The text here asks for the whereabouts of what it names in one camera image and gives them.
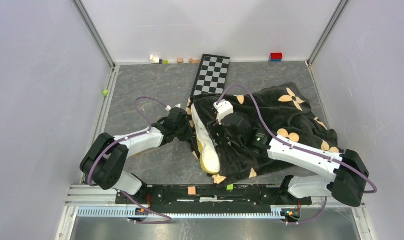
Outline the black floral pillowcase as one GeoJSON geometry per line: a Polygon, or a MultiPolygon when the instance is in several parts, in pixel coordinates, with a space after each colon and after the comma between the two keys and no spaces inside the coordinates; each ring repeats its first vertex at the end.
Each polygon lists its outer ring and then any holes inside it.
{"type": "MultiPolygon", "coordinates": [[[[220,172],[208,174],[213,178],[215,185],[223,187],[292,167],[290,163],[271,159],[256,160],[240,154],[225,138],[225,133],[217,122],[217,112],[213,104],[220,97],[220,94],[212,93],[195,95],[188,99],[186,107],[186,112],[191,118],[190,107],[195,106],[213,140],[219,157],[220,172]]],[[[268,126],[273,134],[293,142],[320,150],[339,152],[336,131],[328,129],[312,112],[309,100],[292,82],[265,88],[252,95],[227,94],[223,99],[229,101],[233,105],[233,110],[241,113],[256,128],[268,126]]],[[[192,118],[190,125],[194,130],[192,118]]],[[[194,156],[199,159],[196,136],[193,138],[191,149],[194,156]]]]}

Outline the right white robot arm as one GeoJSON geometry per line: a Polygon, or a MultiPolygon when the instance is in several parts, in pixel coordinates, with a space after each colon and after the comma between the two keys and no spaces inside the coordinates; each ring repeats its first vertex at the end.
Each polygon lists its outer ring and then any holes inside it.
{"type": "Polygon", "coordinates": [[[281,184],[289,198],[332,197],[340,203],[359,207],[369,172],[360,155],[315,149],[282,136],[272,137],[265,128],[256,128],[238,112],[220,113],[220,129],[237,151],[255,160],[269,159],[299,166],[314,176],[289,175],[281,184]]]}

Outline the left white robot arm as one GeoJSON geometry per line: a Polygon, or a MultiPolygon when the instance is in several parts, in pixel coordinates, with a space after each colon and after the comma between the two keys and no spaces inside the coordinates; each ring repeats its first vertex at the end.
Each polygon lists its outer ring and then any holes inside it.
{"type": "Polygon", "coordinates": [[[148,128],[126,135],[98,135],[80,163],[80,171],[87,176],[88,185],[103,190],[115,189],[129,195],[137,194],[145,184],[135,175],[123,170],[127,158],[149,149],[159,148],[174,139],[187,142],[194,133],[190,116],[174,107],[166,117],[148,128]]]}

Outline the white yellow-edged pillow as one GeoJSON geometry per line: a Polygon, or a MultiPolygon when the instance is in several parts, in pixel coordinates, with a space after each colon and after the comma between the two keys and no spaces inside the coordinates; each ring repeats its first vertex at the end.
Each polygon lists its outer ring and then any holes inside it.
{"type": "Polygon", "coordinates": [[[192,104],[190,107],[191,118],[194,124],[197,149],[200,154],[199,162],[201,168],[209,174],[217,174],[220,172],[220,162],[218,154],[216,153],[213,140],[201,121],[195,106],[192,104]]]}

